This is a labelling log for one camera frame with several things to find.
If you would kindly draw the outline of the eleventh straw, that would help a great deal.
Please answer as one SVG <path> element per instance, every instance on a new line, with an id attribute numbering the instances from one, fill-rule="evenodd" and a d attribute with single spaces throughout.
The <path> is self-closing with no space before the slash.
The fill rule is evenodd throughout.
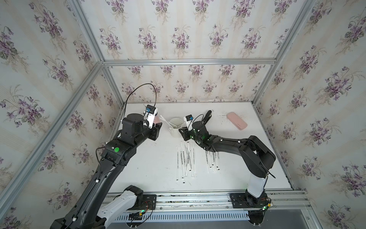
<path id="1" fill-rule="evenodd" d="M 193 143 L 191 143 L 191 153 L 192 153 L 192 165 L 193 165 L 193 177 L 197 176 L 196 163 L 195 163 L 195 149 Z"/>

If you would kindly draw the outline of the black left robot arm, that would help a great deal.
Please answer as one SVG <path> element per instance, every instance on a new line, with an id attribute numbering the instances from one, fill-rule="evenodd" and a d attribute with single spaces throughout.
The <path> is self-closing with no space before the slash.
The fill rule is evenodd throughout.
<path id="1" fill-rule="evenodd" d="M 155 141 L 162 123 L 145 119 L 141 114 L 129 114 L 123 127 L 103 150 L 98 168 L 77 203 L 65 217 L 56 219 L 52 229 L 106 229 L 120 214 L 131 208 L 148 209 L 142 189 L 130 185 L 115 200 L 103 206 L 111 186 L 147 139 Z"/>

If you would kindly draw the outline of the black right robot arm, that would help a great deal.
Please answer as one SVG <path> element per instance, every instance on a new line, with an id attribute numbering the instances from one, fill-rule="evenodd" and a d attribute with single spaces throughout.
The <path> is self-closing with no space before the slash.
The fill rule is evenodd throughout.
<path id="1" fill-rule="evenodd" d="M 194 122 L 192 127 L 180 128 L 179 133 L 184 141 L 193 140 L 205 151 L 240 156 L 251 173 L 246 195 L 256 200 L 264 198 L 265 185 L 276 156 L 257 136 L 232 139 L 212 135 L 200 121 Z"/>

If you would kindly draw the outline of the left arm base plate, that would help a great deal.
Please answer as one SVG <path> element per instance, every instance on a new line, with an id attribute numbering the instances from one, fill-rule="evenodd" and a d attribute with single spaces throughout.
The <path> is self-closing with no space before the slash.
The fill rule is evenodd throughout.
<path id="1" fill-rule="evenodd" d="M 143 194 L 137 197 L 136 203 L 128 210 L 155 210 L 157 195 Z"/>

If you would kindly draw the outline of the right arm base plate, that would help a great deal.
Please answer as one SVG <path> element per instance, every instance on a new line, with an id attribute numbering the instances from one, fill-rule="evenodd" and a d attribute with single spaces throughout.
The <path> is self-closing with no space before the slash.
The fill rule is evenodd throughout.
<path id="1" fill-rule="evenodd" d="M 272 206 L 272 200 L 263 192 L 260 197 L 252 196 L 248 191 L 245 193 L 231 193 L 229 195 L 234 209 L 262 209 L 266 210 Z"/>

